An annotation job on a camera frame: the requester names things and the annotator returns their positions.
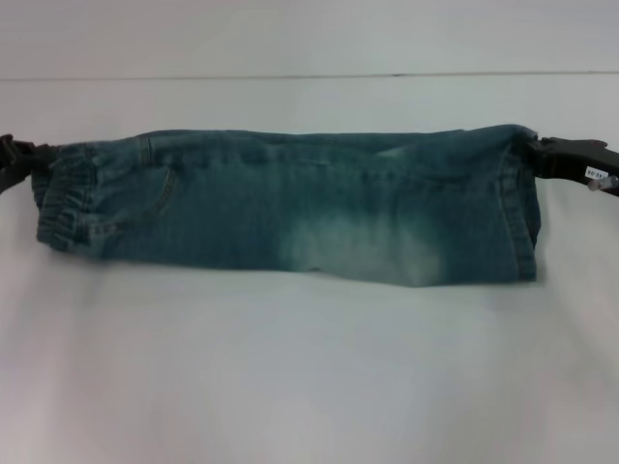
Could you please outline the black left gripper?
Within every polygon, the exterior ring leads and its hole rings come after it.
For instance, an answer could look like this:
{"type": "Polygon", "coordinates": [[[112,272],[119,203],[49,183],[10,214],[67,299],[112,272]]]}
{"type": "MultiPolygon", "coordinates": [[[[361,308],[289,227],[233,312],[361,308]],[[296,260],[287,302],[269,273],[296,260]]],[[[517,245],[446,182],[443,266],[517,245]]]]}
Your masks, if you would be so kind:
{"type": "Polygon", "coordinates": [[[55,146],[0,136],[0,194],[23,182],[34,167],[49,167],[56,159],[55,146]]]}

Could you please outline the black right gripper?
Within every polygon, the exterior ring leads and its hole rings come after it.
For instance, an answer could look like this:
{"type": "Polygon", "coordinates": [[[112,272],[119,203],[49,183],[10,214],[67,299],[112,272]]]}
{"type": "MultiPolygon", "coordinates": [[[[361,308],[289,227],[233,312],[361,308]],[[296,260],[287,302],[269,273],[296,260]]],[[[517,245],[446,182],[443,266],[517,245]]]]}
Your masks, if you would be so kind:
{"type": "Polygon", "coordinates": [[[568,140],[556,137],[526,141],[524,152],[542,179],[560,179],[585,185],[594,179],[619,177],[619,152],[600,140],[568,140]]]}

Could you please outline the blue denim shorts with embroidery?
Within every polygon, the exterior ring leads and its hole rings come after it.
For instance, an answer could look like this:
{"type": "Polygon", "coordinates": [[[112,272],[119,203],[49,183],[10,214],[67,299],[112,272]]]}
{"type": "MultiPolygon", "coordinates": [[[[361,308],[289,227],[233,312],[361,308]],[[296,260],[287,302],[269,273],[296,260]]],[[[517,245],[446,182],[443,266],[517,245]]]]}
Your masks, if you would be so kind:
{"type": "Polygon", "coordinates": [[[37,238],[101,260],[412,287],[531,281],[535,137],[165,130],[56,146],[31,176],[37,238]]]}

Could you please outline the silver metal connector plug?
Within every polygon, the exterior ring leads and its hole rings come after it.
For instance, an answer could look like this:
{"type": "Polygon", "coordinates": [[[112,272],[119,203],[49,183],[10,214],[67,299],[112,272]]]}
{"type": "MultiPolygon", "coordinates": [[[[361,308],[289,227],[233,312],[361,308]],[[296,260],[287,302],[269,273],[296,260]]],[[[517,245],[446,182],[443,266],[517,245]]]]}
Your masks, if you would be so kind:
{"type": "Polygon", "coordinates": [[[594,179],[587,184],[587,187],[590,191],[603,191],[619,196],[619,177],[613,175],[601,179],[594,179]]]}

